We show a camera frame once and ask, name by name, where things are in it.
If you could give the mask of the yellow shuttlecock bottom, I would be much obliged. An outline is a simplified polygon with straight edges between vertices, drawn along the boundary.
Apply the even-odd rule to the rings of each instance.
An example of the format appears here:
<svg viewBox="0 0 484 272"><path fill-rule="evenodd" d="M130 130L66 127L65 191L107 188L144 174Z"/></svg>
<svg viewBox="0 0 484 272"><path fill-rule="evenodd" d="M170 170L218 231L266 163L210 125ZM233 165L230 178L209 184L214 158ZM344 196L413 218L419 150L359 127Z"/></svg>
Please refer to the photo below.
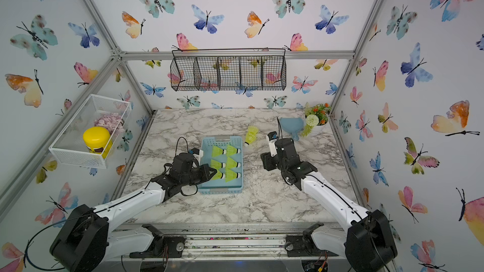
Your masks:
<svg viewBox="0 0 484 272"><path fill-rule="evenodd" d="M228 145L227 146L227 149L226 149L226 155L227 156L234 156L236 154L240 154L241 153L241 149L235 147L235 146L232 146L232 145Z"/></svg>

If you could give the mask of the yellow shuttlecock nested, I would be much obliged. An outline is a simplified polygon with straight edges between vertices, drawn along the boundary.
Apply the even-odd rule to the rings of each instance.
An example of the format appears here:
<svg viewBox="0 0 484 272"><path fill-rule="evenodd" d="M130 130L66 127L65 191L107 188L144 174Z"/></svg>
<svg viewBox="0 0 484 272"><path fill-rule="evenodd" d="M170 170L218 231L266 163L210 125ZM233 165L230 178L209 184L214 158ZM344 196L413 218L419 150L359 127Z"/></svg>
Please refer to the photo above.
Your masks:
<svg viewBox="0 0 484 272"><path fill-rule="evenodd" d="M221 179L224 179L225 175L220 172L220 171L217 171L216 174L211 178L211 180L221 180Z"/></svg>

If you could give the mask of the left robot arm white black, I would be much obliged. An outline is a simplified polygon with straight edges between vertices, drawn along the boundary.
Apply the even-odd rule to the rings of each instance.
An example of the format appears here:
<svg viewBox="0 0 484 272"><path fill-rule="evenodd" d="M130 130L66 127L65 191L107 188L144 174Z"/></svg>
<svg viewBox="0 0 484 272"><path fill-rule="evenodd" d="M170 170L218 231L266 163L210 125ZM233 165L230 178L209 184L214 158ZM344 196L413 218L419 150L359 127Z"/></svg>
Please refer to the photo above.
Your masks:
<svg viewBox="0 0 484 272"><path fill-rule="evenodd" d="M142 188L97 207L80 205L66 219L50 247L50 254L68 271L93 271L102 262L133 254L136 258L167 255L163 234L152 225L119 231L118 227L141 212L165 203L186 186L212 180L218 170L200 164L183 152Z"/></svg>

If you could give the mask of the light blue plastic storage basket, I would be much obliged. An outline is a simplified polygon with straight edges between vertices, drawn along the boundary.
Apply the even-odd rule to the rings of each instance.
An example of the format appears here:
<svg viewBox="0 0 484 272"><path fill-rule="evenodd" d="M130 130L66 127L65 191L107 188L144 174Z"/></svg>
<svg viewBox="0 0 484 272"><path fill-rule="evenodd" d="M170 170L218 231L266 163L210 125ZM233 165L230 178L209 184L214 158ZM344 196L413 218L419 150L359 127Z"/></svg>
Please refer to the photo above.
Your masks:
<svg viewBox="0 0 484 272"><path fill-rule="evenodd" d="M198 185L199 193L205 195L235 194L243 190L243 139L240 136L204 137L200 157L201 164L208 164L216 175Z"/></svg>

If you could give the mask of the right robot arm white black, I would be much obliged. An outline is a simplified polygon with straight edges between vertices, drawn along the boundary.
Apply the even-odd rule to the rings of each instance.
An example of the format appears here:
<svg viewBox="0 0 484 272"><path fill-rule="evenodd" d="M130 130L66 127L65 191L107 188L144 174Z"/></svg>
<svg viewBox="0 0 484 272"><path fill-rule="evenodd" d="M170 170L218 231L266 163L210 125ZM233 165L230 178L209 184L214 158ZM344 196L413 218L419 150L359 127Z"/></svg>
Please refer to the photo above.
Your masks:
<svg viewBox="0 0 484 272"><path fill-rule="evenodd" d="M271 132L266 139L270 151L260 156L264 169L278 169L287 185L316 200L341 227L335 230L323 223L314 224L299 236L287 237L288 256L332 253L345 258L354 271L388 269L398 251L387 217L380 210L370 212L356 204L330 184L314 165L301 161L292 138L280 138Z"/></svg>

